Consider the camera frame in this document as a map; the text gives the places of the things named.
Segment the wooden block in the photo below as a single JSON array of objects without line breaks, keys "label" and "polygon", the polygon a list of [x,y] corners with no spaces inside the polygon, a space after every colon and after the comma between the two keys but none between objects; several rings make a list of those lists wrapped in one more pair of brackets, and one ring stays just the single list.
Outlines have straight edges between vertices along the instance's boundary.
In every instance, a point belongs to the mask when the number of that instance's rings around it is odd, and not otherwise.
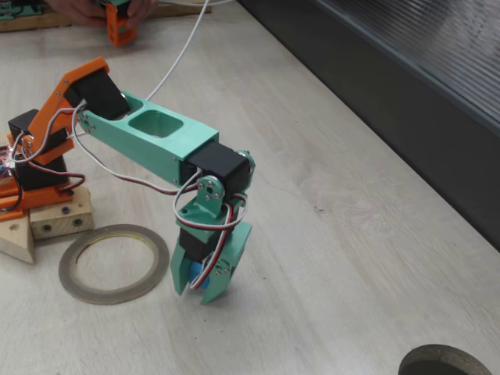
[{"label": "wooden block", "polygon": [[0,252],[34,263],[33,234],[28,215],[0,223]]},{"label": "wooden block", "polygon": [[[212,7],[208,7],[206,12],[211,12]],[[160,18],[170,16],[184,16],[187,14],[197,14],[199,7],[159,4],[158,8],[149,18]],[[73,20],[68,16],[54,12],[48,6],[44,6],[44,13],[37,16],[18,17],[14,20],[0,20],[0,32],[42,29],[47,27],[61,27],[73,24]]]},{"label": "wooden block", "polygon": [[52,238],[94,229],[91,196],[79,186],[73,201],[46,205],[30,210],[31,230],[35,239]]}]

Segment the white wooden table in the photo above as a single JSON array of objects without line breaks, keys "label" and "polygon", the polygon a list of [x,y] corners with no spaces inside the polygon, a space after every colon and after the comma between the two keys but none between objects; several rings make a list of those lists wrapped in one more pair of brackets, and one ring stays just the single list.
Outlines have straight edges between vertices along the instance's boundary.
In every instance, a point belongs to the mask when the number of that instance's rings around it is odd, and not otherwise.
[{"label": "white wooden table", "polygon": [[[121,89],[146,96],[193,22],[149,22],[124,49],[79,27],[0,35],[2,123],[98,55]],[[58,278],[76,237],[39,243],[34,266],[0,254],[0,374],[395,375],[425,344],[500,369],[500,255],[242,7],[206,17],[155,102],[215,127],[258,163],[254,230],[230,290],[201,306],[200,294],[177,296],[168,272],[136,301],[87,305]],[[161,183],[89,138],[112,168]],[[98,227],[139,224],[173,252],[170,198],[78,150],[66,161],[87,174]],[[111,286],[139,277],[151,256],[109,241],[88,250],[82,274]]]}]

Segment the human hand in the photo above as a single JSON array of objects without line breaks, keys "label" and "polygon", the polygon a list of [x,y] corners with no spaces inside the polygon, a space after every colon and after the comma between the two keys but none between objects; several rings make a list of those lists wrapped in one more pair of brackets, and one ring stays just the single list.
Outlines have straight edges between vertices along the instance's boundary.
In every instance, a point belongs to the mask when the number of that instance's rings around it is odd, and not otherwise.
[{"label": "human hand", "polygon": [[144,21],[158,5],[158,0],[130,0],[127,15],[127,27],[133,27]]},{"label": "human hand", "polygon": [[106,11],[90,0],[45,0],[56,12],[66,14],[81,25],[106,26]]}]

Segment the orange part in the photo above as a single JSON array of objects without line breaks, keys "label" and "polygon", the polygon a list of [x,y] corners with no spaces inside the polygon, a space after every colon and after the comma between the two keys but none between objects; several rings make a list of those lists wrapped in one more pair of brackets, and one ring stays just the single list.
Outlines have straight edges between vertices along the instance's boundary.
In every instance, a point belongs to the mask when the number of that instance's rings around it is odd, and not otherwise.
[{"label": "orange part", "polygon": [[[13,178],[11,177],[9,180],[12,180],[13,182],[15,194],[0,198],[0,207],[2,208],[12,207],[17,202],[16,182],[13,181]],[[70,182],[57,186],[43,187],[42,189],[37,190],[23,191],[23,200],[20,206],[13,211],[0,213],[0,222],[22,217],[26,210],[34,207],[42,207],[43,205],[52,205],[54,203],[68,202],[72,200],[73,196],[67,191],[59,191],[60,188],[63,188],[68,184],[70,184]]]},{"label": "orange part", "polygon": [[[27,150],[28,156],[30,152],[35,153],[40,149],[41,144],[43,143],[43,140],[45,138],[45,132],[47,131],[48,123],[52,116],[54,116],[55,112],[61,108],[71,107],[68,101],[64,98],[64,95],[68,91],[71,84],[101,69],[105,69],[107,73],[109,72],[108,64],[106,64],[106,61],[102,57],[99,57],[84,64],[83,66],[76,68],[75,70],[71,70],[64,75],[59,84],[55,87],[55,90],[52,92],[48,100],[45,102],[44,106],[34,117],[33,121],[31,121],[31,124],[28,128],[31,136],[26,135],[23,137],[23,146]],[[63,113],[59,115],[52,126],[51,134],[54,134],[56,131],[59,131],[63,128],[66,129],[66,132],[68,134],[72,133],[71,115],[66,115]],[[10,144],[13,145],[15,140],[12,136],[10,136],[9,141]],[[50,163],[52,160],[57,159],[65,152],[68,152],[71,148],[73,148],[73,141],[69,139],[59,147],[52,149],[50,152],[41,154],[35,159],[35,161],[39,162],[40,164]]]},{"label": "orange part", "polygon": [[128,18],[118,16],[118,9],[112,4],[106,4],[106,18],[108,24],[108,39],[116,47],[133,41],[138,34],[138,27],[127,28]]}]

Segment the roll of tape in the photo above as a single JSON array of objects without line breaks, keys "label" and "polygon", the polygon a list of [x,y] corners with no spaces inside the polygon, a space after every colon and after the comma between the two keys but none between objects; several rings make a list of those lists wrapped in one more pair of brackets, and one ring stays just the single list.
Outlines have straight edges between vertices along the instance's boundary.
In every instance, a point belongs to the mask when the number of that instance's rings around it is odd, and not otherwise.
[{"label": "roll of tape", "polygon": [[[138,281],[112,290],[89,287],[77,275],[77,262],[81,253],[96,242],[114,237],[131,237],[144,242],[154,255],[151,269]],[[129,302],[152,290],[165,276],[169,268],[169,249],[155,232],[137,225],[120,224],[102,227],[78,238],[64,253],[59,264],[59,280],[74,298],[95,305],[117,305]]]}]

